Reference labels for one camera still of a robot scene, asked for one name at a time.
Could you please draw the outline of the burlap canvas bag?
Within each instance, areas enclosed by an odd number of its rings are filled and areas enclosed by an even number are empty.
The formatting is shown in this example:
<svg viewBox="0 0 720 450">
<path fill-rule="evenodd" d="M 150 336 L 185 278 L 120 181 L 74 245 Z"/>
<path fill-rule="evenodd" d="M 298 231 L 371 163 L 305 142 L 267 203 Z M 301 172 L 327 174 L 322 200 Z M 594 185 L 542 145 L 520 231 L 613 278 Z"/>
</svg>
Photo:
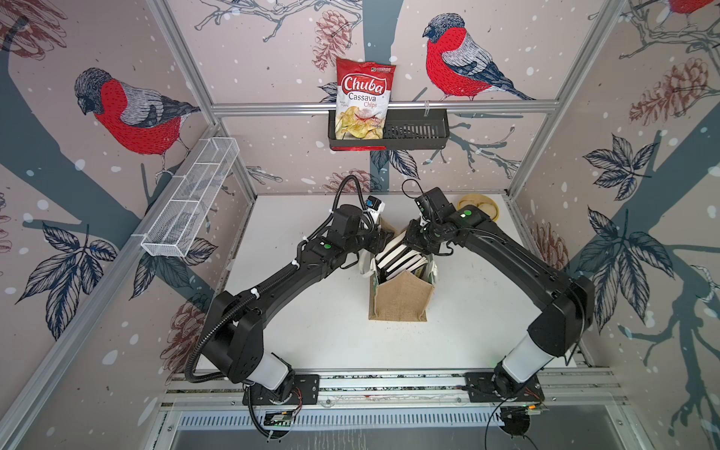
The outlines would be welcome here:
<svg viewBox="0 0 720 450">
<path fill-rule="evenodd" d="M 360 273 L 369 279 L 369 320 L 386 322 L 427 322 L 427 307 L 435 290 L 438 275 L 432 256 L 414 272 L 405 271 L 383 279 L 375 265 L 376 255 L 362 250 Z"/>
</svg>

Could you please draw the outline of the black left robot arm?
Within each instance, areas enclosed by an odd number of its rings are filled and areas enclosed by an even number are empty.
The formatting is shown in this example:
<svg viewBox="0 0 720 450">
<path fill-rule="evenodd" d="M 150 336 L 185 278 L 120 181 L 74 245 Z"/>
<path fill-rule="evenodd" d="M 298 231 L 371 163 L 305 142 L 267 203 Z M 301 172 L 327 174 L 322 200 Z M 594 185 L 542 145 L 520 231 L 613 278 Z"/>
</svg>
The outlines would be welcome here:
<svg viewBox="0 0 720 450">
<path fill-rule="evenodd" d="M 343 267 L 351 254 L 381 251 L 392 232 L 375 223 L 363 209 L 343 204 L 322 226 L 301 241 L 294 260 L 259 284 L 231 294 L 217 294 L 205 315 L 200 339 L 185 365 L 186 380 L 203 383 L 227 378 L 275 389 L 284 382 L 252 375 L 262 365 L 264 328 L 274 316 L 313 284 Z"/>
</svg>

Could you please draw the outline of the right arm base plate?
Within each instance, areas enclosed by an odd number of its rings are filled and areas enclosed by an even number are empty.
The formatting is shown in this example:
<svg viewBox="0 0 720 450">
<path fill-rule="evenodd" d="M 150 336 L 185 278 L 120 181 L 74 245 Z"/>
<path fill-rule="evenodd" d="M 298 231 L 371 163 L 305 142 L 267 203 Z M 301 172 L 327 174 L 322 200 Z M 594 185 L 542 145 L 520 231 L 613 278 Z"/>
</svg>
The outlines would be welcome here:
<svg viewBox="0 0 720 450">
<path fill-rule="evenodd" d="M 537 375 L 522 384 L 509 375 L 499 375 L 489 370 L 466 372 L 465 390 L 471 403 L 496 403 L 518 401 L 540 403 L 545 401 Z"/>
</svg>

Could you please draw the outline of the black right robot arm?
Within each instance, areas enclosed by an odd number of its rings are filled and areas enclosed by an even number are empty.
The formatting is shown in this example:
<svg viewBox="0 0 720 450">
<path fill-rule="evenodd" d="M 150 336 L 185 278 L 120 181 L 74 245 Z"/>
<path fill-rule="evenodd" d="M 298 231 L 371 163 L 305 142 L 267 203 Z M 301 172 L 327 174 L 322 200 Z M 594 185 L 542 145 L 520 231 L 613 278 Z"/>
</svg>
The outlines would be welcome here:
<svg viewBox="0 0 720 450">
<path fill-rule="evenodd" d="M 592 322 L 594 285 L 549 266 L 473 205 L 457 210 L 446 200 L 418 198 L 415 203 L 421 217 L 409 223 L 403 245 L 434 256 L 444 244 L 468 249 L 513 281 L 540 310 L 524 338 L 494 369 L 498 396 L 517 397 L 551 360 L 577 348 Z"/>
</svg>

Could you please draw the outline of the cream paged book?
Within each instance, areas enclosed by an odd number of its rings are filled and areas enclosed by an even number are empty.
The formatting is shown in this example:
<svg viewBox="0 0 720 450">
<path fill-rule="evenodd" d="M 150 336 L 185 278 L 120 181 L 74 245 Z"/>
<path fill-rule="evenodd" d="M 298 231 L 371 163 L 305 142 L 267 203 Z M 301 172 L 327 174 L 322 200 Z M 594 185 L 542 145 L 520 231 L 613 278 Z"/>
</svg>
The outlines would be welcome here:
<svg viewBox="0 0 720 450">
<path fill-rule="evenodd" d="M 408 247 L 405 243 L 405 237 L 407 232 L 403 231 L 397 236 L 395 236 L 386 246 L 386 248 L 375 257 L 375 266 L 377 268 L 377 264 L 382 262 L 385 258 L 389 257 L 390 259 L 397 256 L 399 253 L 403 253 L 403 251 L 408 251 L 408 249 L 411 249 Z"/>
</svg>

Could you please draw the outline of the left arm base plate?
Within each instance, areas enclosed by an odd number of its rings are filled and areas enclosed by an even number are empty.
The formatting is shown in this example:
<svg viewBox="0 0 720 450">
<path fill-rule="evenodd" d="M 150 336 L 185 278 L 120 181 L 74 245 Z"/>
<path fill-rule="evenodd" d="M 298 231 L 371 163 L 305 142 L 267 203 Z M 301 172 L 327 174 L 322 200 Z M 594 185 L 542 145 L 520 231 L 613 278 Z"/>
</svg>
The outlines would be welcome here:
<svg viewBox="0 0 720 450">
<path fill-rule="evenodd" d="M 258 406 L 298 406 L 302 404 L 316 405 L 320 391 L 318 374 L 296 374 L 291 372 L 275 390 L 261 384 L 252 384 L 245 389 L 242 403 L 248 406 L 251 402 Z"/>
</svg>

